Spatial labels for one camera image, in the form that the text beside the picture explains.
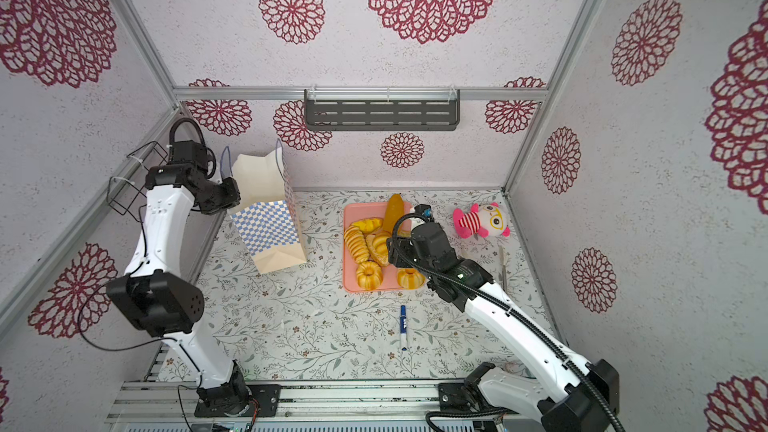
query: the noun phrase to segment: pink plush foot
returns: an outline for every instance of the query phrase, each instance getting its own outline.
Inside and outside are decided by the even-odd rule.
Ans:
[[[456,228],[456,233],[459,237],[467,238],[472,235],[472,231],[458,223],[462,218],[464,218],[464,212],[460,208],[456,208],[453,211],[453,226]]]

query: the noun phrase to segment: robotic arm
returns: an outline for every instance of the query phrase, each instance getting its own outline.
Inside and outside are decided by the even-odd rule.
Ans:
[[[181,123],[190,122],[199,142],[175,141]],[[240,202],[235,180],[209,180],[209,149],[190,119],[170,129],[170,159],[146,178],[147,211],[136,252],[125,275],[107,284],[107,295],[131,324],[162,338],[200,374],[197,394],[206,417],[238,416],[249,409],[250,390],[237,363],[221,350],[207,327],[201,327],[203,293],[180,278],[180,248],[193,206],[203,214]],[[412,220],[408,238],[396,233]],[[398,220],[388,240],[389,261],[416,268],[428,287],[444,301],[494,333],[537,379],[521,378],[484,363],[465,380],[467,402],[476,410],[513,410],[542,423],[547,431],[598,432],[612,424],[623,432],[618,412],[618,373],[608,362],[591,364],[536,325],[494,283],[479,264],[456,256],[429,206]]]

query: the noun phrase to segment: checkered paper bag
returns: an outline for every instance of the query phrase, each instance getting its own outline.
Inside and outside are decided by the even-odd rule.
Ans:
[[[306,262],[283,144],[278,142],[266,157],[238,155],[232,177],[240,189],[240,205],[229,214],[259,272]]]

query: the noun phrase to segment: plush toy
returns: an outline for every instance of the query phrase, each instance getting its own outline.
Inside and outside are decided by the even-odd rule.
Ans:
[[[461,238],[467,238],[474,233],[481,237],[509,236],[507,220],[496,202],[483,207],[472,204],[470,213],[466,215],[457,208],[453,211],[453,226]]]

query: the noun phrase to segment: marker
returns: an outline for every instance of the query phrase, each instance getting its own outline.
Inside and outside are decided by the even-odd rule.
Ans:
[[[400,306],[400,350],[408,350],[408,325],[406,324],[406,306]]]

